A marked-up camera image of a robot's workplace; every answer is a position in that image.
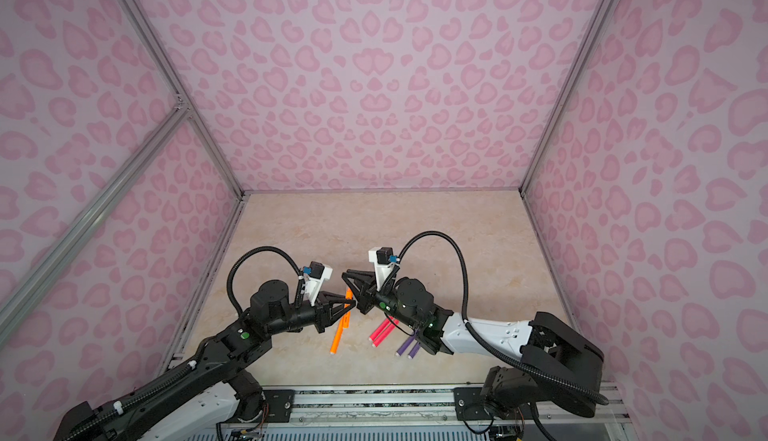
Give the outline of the orange marker pen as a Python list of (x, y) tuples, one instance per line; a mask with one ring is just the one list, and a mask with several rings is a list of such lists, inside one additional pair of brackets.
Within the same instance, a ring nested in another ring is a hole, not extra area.
[(331, 345), (330, 350), (329, 350), (329, 352), (332, 355), (335, 355), (338, 352), (339, 345), (341, 343), (341, 339), (342, 339), (344, 330), (345, 330), (345, 322), (343, 320), (341, 320), (339, 322), (338, 326), (337, 326), (337, 329), (336, 329), (336, 332), (334, 334), (334, 338), (333, 338), (333, 341), (332, 341), (332, 345)]
[[(353, 294), (353, 292), (351, 291), (350, 288), (348, 288), (346, 290), (345, 298), (347, 300), (353, 300), (354, 299), (354, 294)], [(350, 306), (350, 304), (346, 304), (345, 305), (345, 309), (346, 309), (346, 312), (343, 315), (343, 317), (341, 319), (341, 322), (340, 322), (340, 326), (341, 326), (341, 328), (343, 330), (347, 329), (350, 326), (350, 320), (351, 320), (351, 306)]]

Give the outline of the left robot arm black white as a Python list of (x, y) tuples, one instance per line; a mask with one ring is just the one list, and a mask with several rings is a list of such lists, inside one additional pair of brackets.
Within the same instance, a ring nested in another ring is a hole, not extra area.
[(264, 283), (250, 307), (221, 332), (200, 343), (194, 355), (146, 385), (93, 408), (87, 402), (65, 413), (56, 440), (137, 440), (195, 396), (231, 383), (272, 347), (272, 337), (313, 325), (320, 333), (340, 321), (356, 301), (321, 291), (314, 303), (289, 300), (288, 285)]

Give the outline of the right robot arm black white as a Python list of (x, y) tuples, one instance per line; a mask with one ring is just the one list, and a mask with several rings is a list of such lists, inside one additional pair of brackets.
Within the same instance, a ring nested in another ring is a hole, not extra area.
[(378, 283), (372, 271), (348, 270), (342, 279), (359, 310), (380, 310), (391, 328), (409, 331), (431, 355), (477, 354), (497, 360), (480, 390), (480, 408), (505, 417), (531, 403), (551, 402), (592, 418), (608, 399), (600, 391), (604, 355), (592, 342), (548, 312), (530, 321), (464, 318), (439, 306), (415, 278)]

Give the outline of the pink marker pen left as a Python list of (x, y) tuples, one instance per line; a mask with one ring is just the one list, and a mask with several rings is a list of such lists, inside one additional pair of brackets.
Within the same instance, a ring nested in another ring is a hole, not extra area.
[(379, 324), (379, 326), (371, 333), (371, 335), (369, 336), (369, 340), (372, 343), (374, 343), (376, 341), (376, 339), (381, 335), (381, 333), (390, 325), (391, 325), (391, 323), (387, 319), (384, 319)]

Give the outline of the pink marker pen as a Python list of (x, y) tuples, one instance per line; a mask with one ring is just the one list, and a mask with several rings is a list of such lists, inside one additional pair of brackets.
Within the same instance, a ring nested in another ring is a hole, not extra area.
[(385, 330), (384, 330), (384, 331), (381, 333), (381, 335), (380, 335), (380, 336), (379, 336), (379, 337), (376, 339), (376, 341), (375, 341), (374, 343), (372, 343), (372, 345), (373, 345), (374, 347), (378, 347), (378, 346), (380, 346), (380, 345), (381, 345), (381, 343), (382, 343), (382, 342), (383, 342), (383, 341), (384, 341), (384, 340), (385, 340), (385, 339), (386, 339), (386, 338), (387, 338), (387, 337), (388, 337), (388, 336), (389, 336), (389, 335), (390, 335), (390, 334), (391, 334), (391, 333), (392, 333), (392, 332), (393, 332), (393, 331), (394, 331), (394, 330), (395, 330), (395, 329), (398, 327), (398, 322), (397, 322), (397, 321), (393, 321), (393, 322), (390, 322), (390, 323), (391, 323), (391, 325), (390, 325), (390, 326), (388, 326), (388, 327), (387, 327), (387, 328), (386, 328), (386, 329), (385, 329)]
[(369, 340), (372, 343), (374, 343), (376, 341), (376, 339), (381, 335), (381, 333), (390, 325), (391, 325), (391, 323), (387, 319), (384, 319), (379, 324), (379, 326), (371, 333), (371, 335), (369, 336)]

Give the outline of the pink marker pen right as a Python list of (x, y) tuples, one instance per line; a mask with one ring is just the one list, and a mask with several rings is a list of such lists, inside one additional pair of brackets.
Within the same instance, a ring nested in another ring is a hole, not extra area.
[(390, 326), (388, 326), (388, 327), (387, 327), (387, 328), (386, 328), (386, 329), (385, 329), (385, 330), (384, 330), (384, 331), (381, 333), (381, 335), (380, 335), (380, 336), (379, 336), (379, 337), (376, 339), (376, 341), (375, 341), (374, 343), (372, 343), (372, 345), (373, 345), (374, 347), (378, 347), (378, 346), (380, 346), (380, 345), (381, 345), (381, 343), (382, 343), (382, 342), (383, 342), (383, 341), (384, 341), (384, 340), (385, 340), (385, 339), (386, 339), (386, 338), (387, 338), (387, 337), (388, 337), (388, 336), (389, 336), (389, 335), (390, 335), (390, 334), (391, 334), (391, 333), (392, 333), (392, 332), (393, 332), (393, 331), (394, 331), (394, 330), (395, 330), (395, 329), (398, 327), (398, 322), (397, 322), (397, 321), (393, 321), (393, 322), (390, 322), (390, 323), (391, 323), (391, 325), (390, 325)]

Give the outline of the purple marker pen left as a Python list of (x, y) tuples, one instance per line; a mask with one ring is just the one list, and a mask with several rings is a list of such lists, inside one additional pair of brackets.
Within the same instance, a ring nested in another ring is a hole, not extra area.
[(401, 346), (398, 348), (398, 350), (396, 351), (396, 355), (397, 355), (398, 357), (402, 357), (403, 355), (408, 355), (408, 354), (410, 353), (410, 349), (411, 349), (411, 347), (412, 347), (414, 344), (417, 344), (417, 338), (416, 338), (416, 335), (415, 335), (415, 334), (413, 334), (413, 335), (409, 336), (409, 337), (408, 337), (408, 338), (407, 338), (407, 339), (404, 341), (404, 343), (403, 343), (403, 344), (402, 344), (402, 345), (401, 345)]

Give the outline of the purple marker pen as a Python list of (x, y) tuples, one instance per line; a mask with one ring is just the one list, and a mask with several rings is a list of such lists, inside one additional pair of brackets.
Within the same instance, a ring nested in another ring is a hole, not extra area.
[(409, 359), (413, 359), (413, 358), (414, 358), (414, 357), (415, 357), (415, 356), (418, 354), (418, 352), (420, 351), (420, 349), (421, 349), (421, 345), (420, 345), (419, 343), (416, 343), (416, 344), (415, 344), (415, 345), (414, 345), (414, 346), (411, 348), (411, 350), (409, 351), (409, 353), (408, 353), (408, 358), (409, 358)]
[(396, 355), (397, 355), (398, 357), (402, 357), (403, 355), (408, 355), (408, 354), (410, 353), (410, 349), (411, 349), (411, 347), (412, 347), (414, 344), (417, 344), (417, 338), (416, 338), (416, 335), (415, 335), (415, 334), (413, 334), (413, 335), (409, 336), (409, 337), (408, 337), (408, 338), (407, 338), (407, 339), (404, 341), (404, 343), (403, 343), (403, 344), (402, 344), (402, 345), (401, 345), (401, 346), (398, 348), (398, 350), (396, 351)]

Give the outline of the purple marker pen right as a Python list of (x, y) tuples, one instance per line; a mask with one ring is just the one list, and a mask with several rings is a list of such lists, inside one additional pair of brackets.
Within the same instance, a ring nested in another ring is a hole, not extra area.
[(419, 343), (416, 343), (416, 344), (415, 344), (415, 345), (414, 345), (414, 346), (411, 348), (411, 350), (409, 351), (409, 353), (408, 353), (408, 358), (409, 358), (409, 359), (413, 359), (413, 358), (414, 358), (414, 357), (415, 357), (415, 356), (418, 354), (418, 352), (420, 351), (420, 349), (421, 349), (421, 345), (420, 345)]

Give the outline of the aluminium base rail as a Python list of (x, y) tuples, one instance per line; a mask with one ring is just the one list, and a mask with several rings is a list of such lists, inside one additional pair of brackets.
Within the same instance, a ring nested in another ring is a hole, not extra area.
[(241, 419), (219, 384), (142, 434), (144, 440), (542, 439), (527, 406), (491, 416), (477, 384), (269, 387)]

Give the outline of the aluminium diagonal frame bar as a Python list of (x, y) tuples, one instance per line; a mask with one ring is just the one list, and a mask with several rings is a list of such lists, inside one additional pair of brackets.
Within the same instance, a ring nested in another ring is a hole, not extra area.
[(52, 289), (62, 272), (114, 212), (138, 179), (151, 166), (187, 120), (189, 105), (177, 105), (81, 211), (60, 239), (25, 275), (1, 307), (1, 344), (6, 345)]

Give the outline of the aluminium corner frame post left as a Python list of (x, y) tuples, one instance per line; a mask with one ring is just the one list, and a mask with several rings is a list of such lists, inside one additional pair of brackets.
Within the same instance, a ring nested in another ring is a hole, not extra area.
[(189, 118), (203, 147), (211, 157), (213, 164), (223, 177), (229, 189), (238, 200), (245, 198), (245, 190), (236, 179), (234, 171), (226, 160), (223, 151), (215, 141), (211, 129), (192, 100), (189, 90), (174, 65), (171, 56), (157, 34), (155, 28), (141, 6), (140, 0), (116, 0), (134, 31), (138, 35), (147, 54), (158, 69), (161, 77), (174, 94), (179, 104), (189, 112)]

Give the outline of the aluminium corner frame post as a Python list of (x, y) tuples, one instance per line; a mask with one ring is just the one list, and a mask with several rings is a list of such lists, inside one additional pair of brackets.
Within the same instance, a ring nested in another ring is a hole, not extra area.
[(116, 0), (134, 31), (138, 35), (147, 54), (158, 69), (161, 77), (174, 94), (179, 104), (189, 112), (189, 118), (203, 147), (211, 157), (213, 164), (223, 177), (229, 189), (238, 200), (245, 198), (245, 190), (236, 179), (234, 171), (226, 160), (223, 151), (215, 141), (211, 129), (192, 100), (189, 90), (174, 65), (171, 56), (157, 34), (155, 28), (141, 6), (140, 0)]
[(520, 185), (519, 194), (522, 199), (525, 199), (531, 191), (534, 177), (542, 164), (549, 145), (551, 144), (555, 130), (561, 122), (570, 100), (576, 94), (580, 80), (583, 74), (587, 71), (590, 59), (593, 56), (600, 42), (600, 38), (603, 36), (619, 1), (620, 0), (598, 0), (593, 16), (586, 25), (575, 55), (570, 62), (564, 83), (544, 125), (544, 130), (536, 145), (536, 149), (534, 150), (531, 164)]

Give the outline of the aluminium corner frame post right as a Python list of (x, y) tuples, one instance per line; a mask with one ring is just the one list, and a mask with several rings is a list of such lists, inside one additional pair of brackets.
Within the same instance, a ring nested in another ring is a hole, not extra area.
[(580, 80), (583, 74), (587, 71), (590, 59), (593, 56), (600, 42), (600, 38), (603, 36), (619, 1), (620, 0), (598, 0), (593, 16), (586, 25), (575, 55), (570, 62), (564, 83), (544, 125), (544, 130), (536, 145), (536, 149), (534, 150), (531, 164), (520, 185), (519, 194), (522, 199), (525, 199), (531, 191), (534, 177), (542, 164), (549, 145), (551, 144), (555, 130), (561, 122), (570, 100), (576, 94)]

